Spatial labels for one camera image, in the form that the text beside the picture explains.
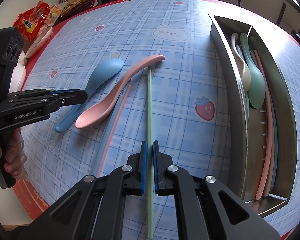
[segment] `green spoon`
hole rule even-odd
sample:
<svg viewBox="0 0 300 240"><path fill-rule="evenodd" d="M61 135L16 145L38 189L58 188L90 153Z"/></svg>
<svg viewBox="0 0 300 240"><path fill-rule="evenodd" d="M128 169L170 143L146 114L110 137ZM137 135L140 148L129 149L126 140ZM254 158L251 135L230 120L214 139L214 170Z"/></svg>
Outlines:
<svg viewBox="0 0 300 240"><path fill-rule="evenodd" d="M265 101L266 96L266 84L260 70L253 63L253 60L250 55L249 44L248 44L248 36L246 33L241 33L240 41L242 45L242 50L244 57L247 61L248 68L251 74L251 84L248 90L249 100L251 105L259 109L263 102Z"/></svg>

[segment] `blue spoon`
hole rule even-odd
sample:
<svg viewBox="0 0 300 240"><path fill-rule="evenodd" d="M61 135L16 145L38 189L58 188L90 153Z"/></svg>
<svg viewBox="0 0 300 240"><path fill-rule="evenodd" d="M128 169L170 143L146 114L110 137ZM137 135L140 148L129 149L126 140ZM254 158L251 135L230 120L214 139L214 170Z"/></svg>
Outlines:
<svg viewBox="0 0 300 240"><path fill-rule="evenodd" d="M123 61L121 59L113 58L102 62L97 66L88 80L87 86L84 91L88 94L88 99L81 105L75 105L72 107L70 112L61 120L60 123L56 124L54 129L57 133L66 131L70 125L80 114L93 93L107 80L112 78L114 75L119 73L123 67Z"/></svg>

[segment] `table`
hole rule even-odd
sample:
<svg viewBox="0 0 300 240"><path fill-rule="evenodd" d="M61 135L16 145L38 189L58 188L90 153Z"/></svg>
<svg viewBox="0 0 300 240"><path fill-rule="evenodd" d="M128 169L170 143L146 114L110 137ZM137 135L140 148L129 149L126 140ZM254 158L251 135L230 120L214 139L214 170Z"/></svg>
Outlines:
<svg viewBox="0 0 300 240"><path fill-rule="evenodd" d="M87 104L91 106L136 62L151 54L163 54L166 60L155 68L153 77L154 139L159 140L161 152L170 154L192 175L203 177L209 173L226 183L230 162L228 102L218 54L209 34L208 13L253 24L287 82L298 136L295 188L286 206L265 217L284 235L300 221L300 47L268 20L215 0L112 2L57 25L49 44L28 63L24 89L84 88L88 74L101 61L111 57L124 60L121 73L95 93ZM107 129L106 120L88 130L72 126L64 134L56 134L54 124L69 111L64 107L49 120L24 128L29 179L19 181L15 191L31 217L35 218L85 174L109 174L123 165L129 154L140 150L146 138L146 73L136 75L131 85L100 163L95 164L94 159ZM196 102L206 99L215 107L212 120L195 110ZM29 204L22 194L37 204ZM154 219L156 239L178 238L173 197L154 198ZM122 239L145 239L144 222L145 198L127 198Z"/></svg>

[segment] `red table edge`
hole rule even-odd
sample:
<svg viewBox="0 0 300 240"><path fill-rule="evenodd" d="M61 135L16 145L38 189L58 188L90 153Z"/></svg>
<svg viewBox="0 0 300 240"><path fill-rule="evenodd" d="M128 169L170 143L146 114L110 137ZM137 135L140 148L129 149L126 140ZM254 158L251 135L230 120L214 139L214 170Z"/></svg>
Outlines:
<svg viewBox="0 0 300 240"><path fill-rule="evenodd" d="M69 19L61 22L60 24L56 25L53 27L53 34L50 37L50 39L44 44L44 46L36 53L35 56L33 56L31 59L29 59L28 64L26 65L26 78L25 78L25 82L29 76L29 74L31 73L35 63L37 62L37 60L39 59L39 57L41 56L42 52L45 50L45 48L48 46L48 44L50 43L50 41L52 40L52 38L54 36L56 36L56 34L62 29L62 27L71 19L82 15L84 13L93 11L95 9L99 9L108 5L112 5L112 4L116 4L116 3L121 3L124 2L126 0L117 0L117 1L113 1L110 3L106 3L106 4L102 4L100 6L96 6L93 8L90 8L84 12L81 12L77 15L74 15L72 17L70 17ZM214 3L219 3L222 5L226 5L226 6L236 6L233 4L229 4L226 2L222 2L219 0L202 0L202 1L208 1L208 2L214 2ZM247 12L253 16L256 17L261 17L258 14L248 11ZM292 40L294 41L299 47L299 43L289 34L287 33L285 30L283 30L284 33ZM34 187L32 186L32 184L26 179L26 180L17 180L16 185L13 187L14 192L17 195L17 198L20 200L21 204L23 205L23 207L25 208L26 212L29 214L29 216L31 217L31 219L36 219L43 211L45 211L49 205L43 200L43 198L40 197L40 195L38 194L38 192L34 189ZM284 236L281 237L282 240L284 240L287 236L288 236L289 232L286 233Z"/></svg>

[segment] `white spoon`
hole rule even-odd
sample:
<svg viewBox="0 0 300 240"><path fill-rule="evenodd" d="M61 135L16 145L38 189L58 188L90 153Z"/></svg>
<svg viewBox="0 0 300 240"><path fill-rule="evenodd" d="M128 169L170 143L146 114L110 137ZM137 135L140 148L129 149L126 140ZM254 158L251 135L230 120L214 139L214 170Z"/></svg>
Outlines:
<svg viewBox="0 0 300 240"><path fill-rule="evenodd" d="M244 61L243 58L240 57L239 52L237 51L237 48L235 47L235 41L237 40L237 38L238 38L237 33L233 33L231 35L231 50L232 50L232 53L234 54L235 62L237 63L237 67L238 67L238 70L240 73L244 93L246 94L250 87L251 75L250 75L250 70L249 70L246 62Z"/></svg>

